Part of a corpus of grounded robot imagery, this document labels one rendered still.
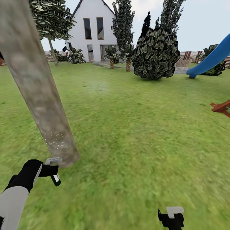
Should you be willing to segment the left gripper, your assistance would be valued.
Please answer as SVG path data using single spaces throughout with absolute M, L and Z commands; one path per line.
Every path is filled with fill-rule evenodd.
M 41 177 L 48 177 L 48 176 L 52 176 L 52 175 L 57 175 L 58 173 L 58 165 L 46 165 L 47 166 L 47 170 L 44 173 L 44 175 L 42 175 Z

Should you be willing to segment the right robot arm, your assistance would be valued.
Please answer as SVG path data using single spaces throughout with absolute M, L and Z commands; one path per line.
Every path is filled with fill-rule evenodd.
M 167 207 L 168 214 L 158 213 L 159 220 L 162 221 L 163 226 L 167 226 L 169 230 L 181 230 L 184 227 L 181 213 L 184 212 L 183 207 Z

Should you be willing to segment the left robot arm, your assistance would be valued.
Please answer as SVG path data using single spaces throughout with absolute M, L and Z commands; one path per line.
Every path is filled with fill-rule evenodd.
M 37 159 L 28 160 L 18 175 L 13 175 L 0 194 L 0 230 L 18 230 L 23 209 L 38 177 L 57 175 L 60 157 L 47 159 L 43 164 Z

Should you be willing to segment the pesticide atomizer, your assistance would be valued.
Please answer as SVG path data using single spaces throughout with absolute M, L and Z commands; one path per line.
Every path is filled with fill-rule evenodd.
M 51 178 L 52 178 L 52 181 L 55 184 L 55 186 L 58 187 L 61 183 L 59 176 L 58 175 L 52 175 Z

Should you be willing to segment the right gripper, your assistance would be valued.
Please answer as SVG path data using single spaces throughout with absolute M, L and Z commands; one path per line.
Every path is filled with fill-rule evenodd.
M 184 227 L 181 214 L 175 213 L 173 215 L 175 218 L 170 219 L 167 214 L 158 213 L 159 220 L 162 221 L 164 227 L 167 226 L 169 229 L 172 225 L 177 225 L 180 228 Z

